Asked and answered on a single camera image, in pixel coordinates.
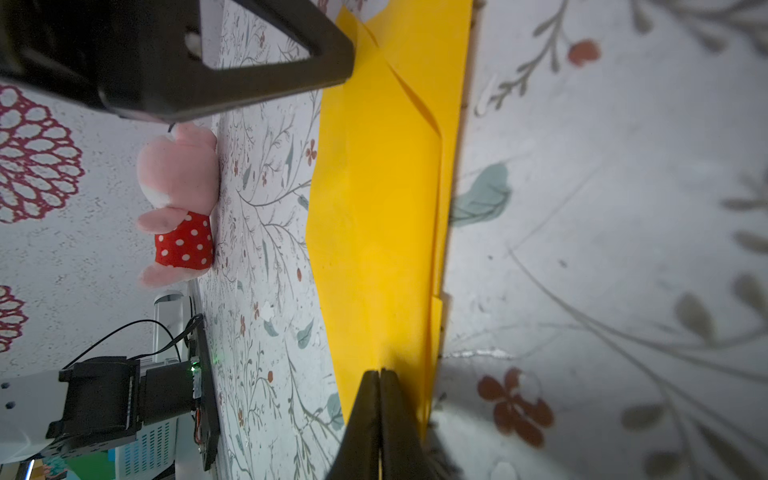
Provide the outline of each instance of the plush toy leg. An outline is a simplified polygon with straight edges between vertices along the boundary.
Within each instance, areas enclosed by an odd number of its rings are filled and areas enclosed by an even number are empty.
[[[142,285],[149,288],[158,288],[176,282],[192,280],[193,278],[197,278],[206,273],[208,270],[209,269],[192,270],[191,268],[183,268],[181,266],[168,266],[152,263],[141,272],[139,281]]]

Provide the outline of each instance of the black cable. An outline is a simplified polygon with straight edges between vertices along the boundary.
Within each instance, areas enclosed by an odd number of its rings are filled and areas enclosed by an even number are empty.
[[[162,353],[162,352],[168,350],[169,348],[171,348],[172,346],[175,346],[178,342],[180,342],[181,339],[183,339],[184,337],[189,335],[192,332],[192,330],[196,329],[197,326],[200,325],[200,322],[203,321],[203,318],[204,318],[203,314],[202,313],[198,313],[197,315],[193,316],[190,319],[190,322],[187,324],[187,328],[185,328],[182,333],[179,333],[178,335],[176,335],[174,337],[174,339],[172,339],[166,346],[164,346],[163,348],[159,349],[156,352],[145,353],[144,355],[132,356],[129,360],[143,359],[144,357],[152,356],[152,355],[157,355],[158,353]]]
[[[109,332],[109,333],[108,333],[106,336],[102,337],[102,338],[101,338],[101,340],[99,340],[98,342],[96,342],[96,343],[94,343],[93,345],[91,345],[90,347],[88,347],[88,349],[87,349],[87,350],[85,350],[83,353],[81,353],[80,355],[78,355],[78,356],[77,356],[77,358],[75,358],[75,359],[74,359],[74,360],[72,360],[70,363],[68,363],[68,364],[67,364],[67,365],[66,365],[66,366],[65,366],[63,369],[68,369],[69,367],[71,367],[71,366],[72,366],[72,364],[74,364],[75,362],[77,362],[77,361],[78,361],[79,359],[81,359],[81,358],[82,358],[82,357],[83,357],[85,354],[87,354],[88,352],[90,352],[91,350],[93,350],[94,348],[96,348],[96,347],[97,347],[97,346],[98,346],[98,345],[99,345],[101,342],[104,342],[106,339],[108,339],[109,337],[113,336],[115,333],[119,332],[120,330],[122,330],[122,329],[124,329],[124,328],[128,328],[128,327],[129,327],[129,326],[131,326],[131,325],[136,325],[137,323],[156,323],[157,325],[159,325],[159,326],[163,327],[163,330],[165,330],[165,332],[168,334],[168,336],[169,336],[170,338],[174,338],[174,335],[173,335],[173,333],[171,333],[171,332],[170,332],[170,330],[169,330],[169,329],[168,329],[168,328],[167,328],[165,325],[163,325],[162,323],[160,323],[160,322],[158,322],[158,321],[156,321],[156,320],[150,320],[150,319],[136,320],[136,321],[134,321],[134,322],[126,323],[126,324],[125,324],[125,325],[123,325],[122,327],[120,327],[120,328],[118,328],[118,329],[116,329],[116,330],[112,330],[111,332]],[[181,363],[181,354],[179,353],[179,347],[177,347],[177,346],[176,346],[176,343],[174,343],[174,347],[176,348],[176,356],[179,358],[179,363]]]

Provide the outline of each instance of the light blue basket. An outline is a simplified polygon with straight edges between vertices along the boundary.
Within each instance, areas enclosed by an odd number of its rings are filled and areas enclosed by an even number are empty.
[[[176,456],[176,419],[145,425],[136,441],[114,450],[115,480],[152,480]]]

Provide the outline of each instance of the green object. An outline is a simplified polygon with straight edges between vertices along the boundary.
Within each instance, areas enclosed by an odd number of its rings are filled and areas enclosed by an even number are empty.
[[[106,452],[68,458],[67,465],[80,480],[114,480],[114,462]]]

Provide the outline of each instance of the plush toy arm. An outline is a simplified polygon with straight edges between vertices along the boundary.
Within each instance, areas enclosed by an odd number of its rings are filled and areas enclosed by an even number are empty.
[[[136,220],[136,227],[144,233],[168,233],[178,227],[187,211],[180,208],[163,207],[147,212]]]

